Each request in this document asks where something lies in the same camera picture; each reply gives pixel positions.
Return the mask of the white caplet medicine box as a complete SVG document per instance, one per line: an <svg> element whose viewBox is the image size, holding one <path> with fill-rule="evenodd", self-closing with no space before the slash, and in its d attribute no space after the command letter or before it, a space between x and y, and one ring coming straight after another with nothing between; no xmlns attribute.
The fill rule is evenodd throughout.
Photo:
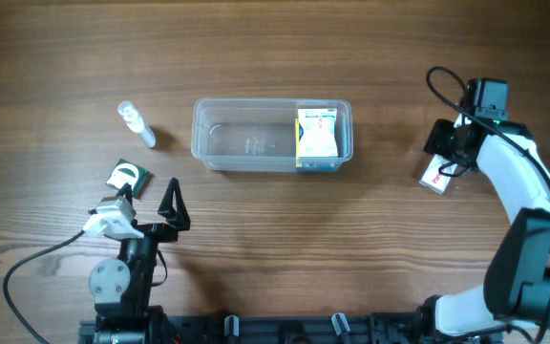
<svg viewBox="0 0 550 344"><path fill-rule="evenodd" d="M448 161L442 156L434 155L419 183L437 194L442 194L446 190L456 169L457 165L452 161Z"/></svg>

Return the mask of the white Hansaplast plaster box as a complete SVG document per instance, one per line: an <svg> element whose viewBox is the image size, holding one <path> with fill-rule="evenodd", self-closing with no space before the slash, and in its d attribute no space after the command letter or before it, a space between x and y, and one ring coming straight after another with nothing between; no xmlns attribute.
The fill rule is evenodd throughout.
<svg viewBox="0 0 550 344"><path fill-rule="evenodd" d="M299 109L296 118L296 158L338 155L335 108Z"/></svg>

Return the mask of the blue lozenge box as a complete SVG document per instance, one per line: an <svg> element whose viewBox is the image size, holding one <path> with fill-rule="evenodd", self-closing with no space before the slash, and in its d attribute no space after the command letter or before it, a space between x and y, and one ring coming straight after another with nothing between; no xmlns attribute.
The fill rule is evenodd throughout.
<svg viewBox="0 0 550 344"><path fill-rule="evenodd" d="M338 155L336 157L323 157L323 158L296 158L296 123L295 123L295 165L296 169L298 171L319 171L319 172L330 172L334 170L334 163L331 161L332 159L336 159L339 156L339 150Z"/></svg>

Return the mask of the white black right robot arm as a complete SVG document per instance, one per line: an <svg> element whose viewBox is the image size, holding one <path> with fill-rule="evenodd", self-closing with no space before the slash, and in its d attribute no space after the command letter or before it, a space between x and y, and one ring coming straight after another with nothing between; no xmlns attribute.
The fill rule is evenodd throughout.
<svg viewBox="0 0 550 344"><path fill-rule="evenodd" d="M439 119L424 150L482 172L510 221L483 283L434 300L432 335L466 339L536 326L543 337L550 329L550 174L533 136L510 121Z"/></svg>

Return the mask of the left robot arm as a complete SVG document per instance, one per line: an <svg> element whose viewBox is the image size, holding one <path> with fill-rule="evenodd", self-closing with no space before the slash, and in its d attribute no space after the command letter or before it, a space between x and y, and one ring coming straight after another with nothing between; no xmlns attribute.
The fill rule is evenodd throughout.
<svg viewBox="0 0 550 344"><path fill-rule="evenodd" d="M117 258L104 260L91 271L89 289L96 318L80 325L80 343L182 342L163 308L149 304L151 290L159 284L154 280L157 262L164 261L159 244L176 242L180 232L190 229L191 220L175 178L168 183L158 215L164 218L162 223L138 223L128 183L90 211L84 232L116 240L120 248Z"/></svg>

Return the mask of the clear plastic container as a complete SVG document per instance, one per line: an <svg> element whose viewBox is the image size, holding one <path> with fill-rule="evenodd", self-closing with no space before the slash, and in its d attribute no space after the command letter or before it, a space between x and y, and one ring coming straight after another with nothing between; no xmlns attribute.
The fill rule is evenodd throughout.
<svg viewBox="0 0 550 344"><path fill-rule="evenodd" d="M353 156L352 109L340 99L202 98L194 108L191 151L206 168L245 172L304 172L295 165L299 109L335 108L339 156Z"/></svg>

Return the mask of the green white small box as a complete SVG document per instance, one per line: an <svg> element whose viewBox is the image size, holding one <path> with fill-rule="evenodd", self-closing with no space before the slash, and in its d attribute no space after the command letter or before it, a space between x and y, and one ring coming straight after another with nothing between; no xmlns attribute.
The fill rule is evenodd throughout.
<svg viewBox="0 0 550 344"><path fill-rule="evenodd" d="M125 184L129 184L133 197L139 199L150 178L151 173L147 169L120 159L105 184L117 190L120 190Z"/></svg>

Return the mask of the white spray bottle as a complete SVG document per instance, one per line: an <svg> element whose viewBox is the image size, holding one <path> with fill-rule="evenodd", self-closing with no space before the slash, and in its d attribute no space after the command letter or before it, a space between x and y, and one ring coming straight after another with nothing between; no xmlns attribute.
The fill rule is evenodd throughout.
<svg viewBox="0 0 550 344"><path fill-rule="evenodd" d="M136 106L130 101L122 101L117 107L118 113L126 122L129 129L148 147L154 148L157 143L156 136L150 126L145 122Z"/></svg>

